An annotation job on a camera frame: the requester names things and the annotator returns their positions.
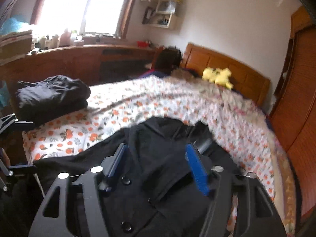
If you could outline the black trench coat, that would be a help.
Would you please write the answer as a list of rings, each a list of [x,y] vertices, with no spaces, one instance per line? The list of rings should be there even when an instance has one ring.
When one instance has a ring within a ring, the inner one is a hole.
[[[102,161],[127,144],[115,189],[99,190]],[[151,117],[122,128],[75,156],[34,162],[43,200],[30,236],[198,236],[210,199],[198,190],[186,157],[193,144],[202,159],[240,174],[208,126]]]

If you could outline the folded black clothes pile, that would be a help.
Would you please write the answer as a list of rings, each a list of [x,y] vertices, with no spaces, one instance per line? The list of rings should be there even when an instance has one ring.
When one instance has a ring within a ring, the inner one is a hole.
[[[18,81],[18,116],[40,126],[87,108],[88,97],[88,85],[64,75],[51,76],[39,82]]]

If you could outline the orange floral bed sheet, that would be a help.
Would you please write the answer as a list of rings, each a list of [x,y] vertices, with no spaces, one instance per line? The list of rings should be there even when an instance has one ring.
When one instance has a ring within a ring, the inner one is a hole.
[[[73,156],[123,127],[170,117],[208,125],[216,142],[245,172],[257,174],[272,198],[288,236],[295,234],[295,183],[287,156],[266,116],[238,93],[199,80],[173,77],[92,86],[86,109],[23,133],[29,162]]]

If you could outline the pink bottle on sill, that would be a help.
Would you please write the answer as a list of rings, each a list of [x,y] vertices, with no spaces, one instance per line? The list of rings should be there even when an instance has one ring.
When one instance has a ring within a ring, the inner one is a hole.
[[[59,47],[69,47],[71,43],[71,32],[66,29],[60,36]]]

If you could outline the yellow Pikachu plush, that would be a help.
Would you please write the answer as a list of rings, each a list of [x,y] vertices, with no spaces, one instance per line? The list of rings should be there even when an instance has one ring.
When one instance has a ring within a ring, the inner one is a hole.
[[[207,67],[204,69],[202,74],[202,80],[214,83],[226,87],[227,89],[232,90],[233,84],[230,82],[231,71],[228,68],[219,69],[219,68],[210,68]]]

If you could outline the wooden desk counter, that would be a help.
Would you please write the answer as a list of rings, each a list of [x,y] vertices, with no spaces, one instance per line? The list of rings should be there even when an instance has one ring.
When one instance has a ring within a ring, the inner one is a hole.
[[[14,97],[18,89],[19,80],[39,82],[50,76],[66,75],[88,85],[95,85],[99,82],[103,62],[153,60],[154,55],[154,49],[134,45],[102,44],[57,48],[2,65],[1,80],[6,82],[11,97]]]

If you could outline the wooden headboard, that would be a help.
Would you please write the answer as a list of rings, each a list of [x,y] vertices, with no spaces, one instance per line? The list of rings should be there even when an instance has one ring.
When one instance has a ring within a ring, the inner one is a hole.
[[[271,81],[252,67],[232,57],[188,43],[183,54],[181,67],[216,84],[231,86],[244,98],[262,107],[270,88]]]

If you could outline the wooden louvered wardrobe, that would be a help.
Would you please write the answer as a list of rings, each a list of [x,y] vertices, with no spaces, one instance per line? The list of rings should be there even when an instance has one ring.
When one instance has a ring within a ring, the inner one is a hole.
[[[292,53],[272,126],[295,171],[302,222],[315,209],[315,23],[300,7],[291,16]]]

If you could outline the dark backpack on chair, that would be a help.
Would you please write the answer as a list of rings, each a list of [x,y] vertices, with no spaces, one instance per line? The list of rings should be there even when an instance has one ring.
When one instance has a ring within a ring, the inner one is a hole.
[[[176,47],[161,46],[157,49],[151,64],[151,70],[170,75],[180,67],[182,53]]]

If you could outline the red bowl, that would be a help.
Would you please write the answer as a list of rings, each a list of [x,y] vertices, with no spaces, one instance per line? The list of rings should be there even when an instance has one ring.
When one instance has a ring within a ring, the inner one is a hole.
[[[137,41],[137,46],[141,48],[147,48],[150,46],[150,44],[146,41]]]

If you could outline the window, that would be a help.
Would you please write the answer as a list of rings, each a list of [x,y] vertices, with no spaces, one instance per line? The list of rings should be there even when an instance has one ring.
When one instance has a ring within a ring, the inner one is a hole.
[[[136,0],[36,0],[31,25],[36,38],[62,34],[101,34],[126,39]]]

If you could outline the white wall shelf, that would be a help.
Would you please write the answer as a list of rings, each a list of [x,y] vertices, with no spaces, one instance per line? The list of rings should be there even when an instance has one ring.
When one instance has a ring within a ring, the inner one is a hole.
[[[173,29],[177,21],[178,7],[183,0],[141,0],[148,2],[142,19],[143,25]]]

